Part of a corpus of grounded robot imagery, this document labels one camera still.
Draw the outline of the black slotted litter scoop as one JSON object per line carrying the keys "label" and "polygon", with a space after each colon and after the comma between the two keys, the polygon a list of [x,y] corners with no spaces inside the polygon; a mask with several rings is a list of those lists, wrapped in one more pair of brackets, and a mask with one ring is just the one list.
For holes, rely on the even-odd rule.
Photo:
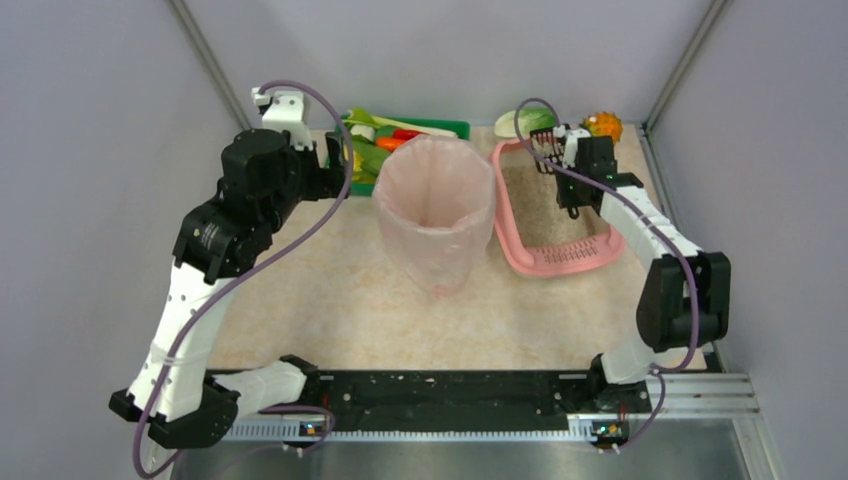
{"label": "black slotted litter scoop", "polygon": [[566,131],[567,127],[565,125],[559,125],[540,128],[530,132],[530,142],[533,150],[545,158],[545,161],[536,161],[536,168],[539,173],[554,175],[556,170],[551,167],[551,164],[562,165],[562,159],[565,153]]}

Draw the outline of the pink plastic trash bag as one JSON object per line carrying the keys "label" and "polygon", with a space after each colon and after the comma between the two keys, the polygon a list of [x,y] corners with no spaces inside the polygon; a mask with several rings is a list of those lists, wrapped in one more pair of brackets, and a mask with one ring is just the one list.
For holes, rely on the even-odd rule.
{"label": "pink plastic trash bag", "polygon": [[434,297],[456,294],[494,230],[492,164],[471,142],[419,136],[383,163],[372,193],[390,261]]}

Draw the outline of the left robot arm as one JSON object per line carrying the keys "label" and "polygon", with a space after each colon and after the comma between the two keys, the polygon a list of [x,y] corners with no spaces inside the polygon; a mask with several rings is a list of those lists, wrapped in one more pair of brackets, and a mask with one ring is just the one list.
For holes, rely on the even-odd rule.
{"label": "left robot arm", "polygon": [[219,442],[239,419],[297,401],[310,365],[284,356],[237,373],[208,368],[234,291],[273,262],[274,235],[304,201],[347,197],[349,137],[325,137],[326,160],[288,131],[251,129],[221,154],[215,194],[183,219],[173,248],[170,287],[142,369],[115,392],[110,409],[141,435],[171,450]]}

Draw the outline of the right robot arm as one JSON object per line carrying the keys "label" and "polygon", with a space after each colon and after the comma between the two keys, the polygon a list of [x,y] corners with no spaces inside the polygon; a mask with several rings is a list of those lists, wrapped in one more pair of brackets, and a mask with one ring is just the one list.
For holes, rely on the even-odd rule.
{"label": "right robot arm", "polygon": [[587,378],[602,406],[650,374],[678,373],[699,347],[729,327],[731,264],[687,239],[660,211],[643,182],[621,172],[609,136],[558,135],[558,203],[575,218],[592,209],[623,238],[646,271],[635,313],[636,332],[597,355]]}

